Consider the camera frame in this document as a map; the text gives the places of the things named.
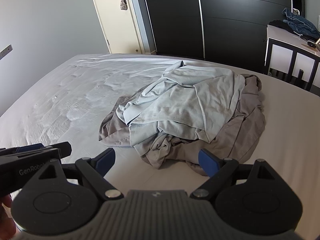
brown blanket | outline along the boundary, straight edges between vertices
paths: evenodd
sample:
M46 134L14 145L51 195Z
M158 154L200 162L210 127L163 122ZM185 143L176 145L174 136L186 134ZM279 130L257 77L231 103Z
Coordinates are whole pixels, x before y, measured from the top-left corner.
M230 119L217 134L211 143L202 140L189 141L175 136L159 133L159 140L147 139L135 145L135 149L141 158L159 168L166 159L185 161L194 171L205 175L198 165L198 152L200 149L207 149L219 158L230 157L240 163L247 161L265 128L265 117L261 112L262 103L258 95L261 90L261 81L255 75L245 75L245 87L238 100L236 110ZM123 123L116 114L119 104L131 98L120 97L111 113L103 120L99 130L99 140L111 147L130 147L129 126Z

bed sheet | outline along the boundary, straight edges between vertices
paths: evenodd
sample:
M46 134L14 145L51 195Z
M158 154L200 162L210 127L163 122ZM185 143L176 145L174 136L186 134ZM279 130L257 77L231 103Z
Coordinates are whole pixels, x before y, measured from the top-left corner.
M122 95L154 82L181 58L150 55L78 55L48 73L0 117L0 147L68 141L66 162L95 157L105 146L99 126ZM227 67L183 59L186 65ZM247 163L266 159L303 203L297 232L305 239L320 234L320 98L266 75L262 81L266 130ZM115 148L116 163L105 178L124 194L130 189L184 189L190 194L207 177L185 163L167 161L159 170L140 159L133 148Z

door frame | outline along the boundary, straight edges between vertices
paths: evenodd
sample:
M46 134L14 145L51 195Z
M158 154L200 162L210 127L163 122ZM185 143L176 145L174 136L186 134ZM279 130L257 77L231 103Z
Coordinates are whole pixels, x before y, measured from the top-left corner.
M92 0L92 1L93 1L93 4L94 4L94 8L96 9L96 13L97 13L97 16L98 16L98 19L99 19L99 23L100 23L100 26L101 26L101 29L102 29L102 33L103 33L103 36L104 36L104 38L106 40L106 44L108 46L108 50L109 50L110 53L112 53L112 49L110 48L110 45L109 45L109 42L108 42L107 32L105 31L105 29L103 27L96 1L95 0ZM131 14L133 26L134 26L134 29L135 29L135 32L136 32L136 35L137 35L137 39L138 39L138 43L139 43L141 54L145 54L145 49L143 47L142 37L141 37L140 29L139 29L139 26L138 26L137 17L135 15L135 11L134 11L134 8L133 8L132 0L127 0L127 6L128 6L128 9L130 10L130 14Z

wardrobe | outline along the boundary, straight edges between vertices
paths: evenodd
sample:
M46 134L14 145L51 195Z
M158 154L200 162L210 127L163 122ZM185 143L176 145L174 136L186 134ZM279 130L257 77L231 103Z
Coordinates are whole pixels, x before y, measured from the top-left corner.
M261 72L267 24L284 19L282 11L292 10L293 0L146 0L146 4L157 54Z

triangular cutout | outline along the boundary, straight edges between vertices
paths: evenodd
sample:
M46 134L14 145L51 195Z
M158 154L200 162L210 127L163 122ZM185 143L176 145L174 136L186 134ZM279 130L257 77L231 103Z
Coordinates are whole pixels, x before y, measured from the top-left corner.
M271 173L267 170L266 167L260 166L258 179L275 179L275 178L271 175Z
M42 172L39 179L54 179L56 177L57 177L56 169L54 168L53 165L49 165L47 169L44 172Z

